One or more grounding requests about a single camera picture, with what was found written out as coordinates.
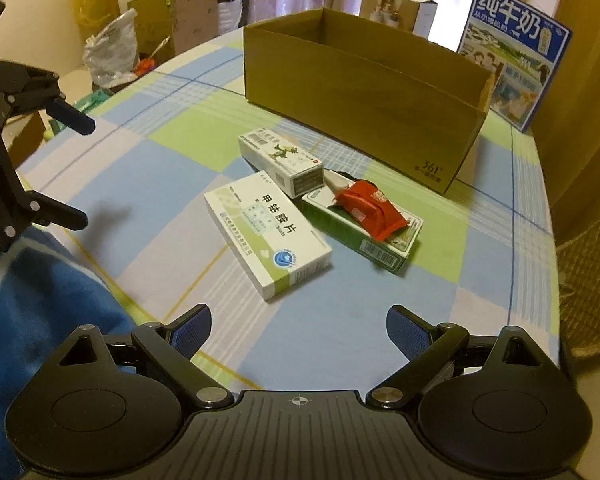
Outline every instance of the red snack wrapper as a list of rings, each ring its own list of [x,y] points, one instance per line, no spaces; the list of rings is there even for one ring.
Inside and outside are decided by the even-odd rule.
[[[408,225],[384,193],[366,180],[359,180],[338,193],[336,202],[378,242],[384,242],[391,233]]]

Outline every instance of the tablecloth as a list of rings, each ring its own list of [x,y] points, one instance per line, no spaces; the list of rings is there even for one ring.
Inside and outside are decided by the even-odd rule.
[[[386,336],[402,304],[432,324],[496,335],[523,326],[558,357],[555,245],[532,136],[490,113],[440,196],[380,162],[244,98],[242,33],[161,66],[94,111],[89,137],[65,130],[22,167],[32,188],[87,212],[55,236],[99,274],[137,322],[209,305],[194,362],[234,391],[356,388],[406,362]],[[263,301],[209,215],[203,194],[253,170],[236,137],[267,127],[378,185],[424,219],[401,275],[328,238],[327,271]]]

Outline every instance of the green and white box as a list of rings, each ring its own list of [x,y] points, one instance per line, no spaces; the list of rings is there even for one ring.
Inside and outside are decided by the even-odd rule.
[[[265,300],[331,263],[331,248],[260,171],[205,194],[224,237]]]
[[[276,132],[261,128],[238,137],[242,156],[266,171],[291,198],[324,185],[322,161]]]
[[[301,211],[315,228],[396,274],[407,260],[422,227],[422,218],[394,206],[409,225],[391,234],[386,241],[378,242],[337,204],[333,191],[327,186],[304,195],[300,202]]]

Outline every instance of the silver bolt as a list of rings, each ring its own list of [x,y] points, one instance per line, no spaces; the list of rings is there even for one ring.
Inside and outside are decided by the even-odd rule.
[[[392,402],[398,402],[402,398],[402,392],[398,388],[383,386],[382,388],[373,390],[371,396],[378,402],[391,404]]]
[[[218,388],[216,386],[208,386],[206,388],[202,388],[196,393],[196,397],[198,398],[198,400],[208,406],[213,406],[218,402],[222,402],[228,396],[229,394],[225,389]]]

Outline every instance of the blue clothing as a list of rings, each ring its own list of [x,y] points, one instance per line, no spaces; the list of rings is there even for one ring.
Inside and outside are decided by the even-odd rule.
[[[4,434],[7,408],[48,355],[84,323],[102,333],[128,333],[134,326],[97,276],[76,264],[51,234],[29,228],[0,253],[0,480],[22,472]]]

